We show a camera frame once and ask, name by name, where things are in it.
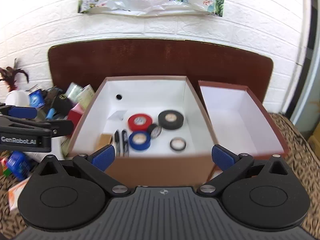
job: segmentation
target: gray ribbed surface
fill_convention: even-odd
[[[27,228],[16,240],[307,240],[302,228],[260,232],[231,220],[213,198],[191,187],[138,187],[134,194],[113,199],[92,224],[70,232]]]

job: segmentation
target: blue gripper pad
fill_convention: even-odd
[[[91,154],[87,160],[101,171],[105,171],[115,160],[115,148],[108,144]]]
[[[8,115],[16,118],[33,119],[36,118],[38,111],[34,107],[20,107],[13,106],[9,111]]]
[[[239,156],[230,152],[219,144],[212,147],[211,156],[213,162],[222,170],[225,171],[239,160]]]

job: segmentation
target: blue package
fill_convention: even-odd
[[[24,153],[18,151],[12,152],[12,155],[8,159],[6,165],[17,179],[24,180],[28,177],[30,164]]]
[[[44,99],[42,97],[41,89],[32,92],[30,95],[30,106],[35,108],[40,108],[45,105]]]

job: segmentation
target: dried plant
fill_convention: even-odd
[[[14,60],[13,68],[12,67],[6,67],[6,69],[0,68],[0,74],[2,77],[0,81],[4,81],[8,85],[9,92],[17,89],[17,86],[15,85],[16,83],[15,76],[18,73],[23,73],[27,78],[27,82],[29,83],[29,75],[21,68],[17,68],[17,59]]]

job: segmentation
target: red tape roll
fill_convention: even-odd
[[[146,131],[152,124],[152,118],[147,114],[134,114],[128,119],[128,126],[131,131]]]

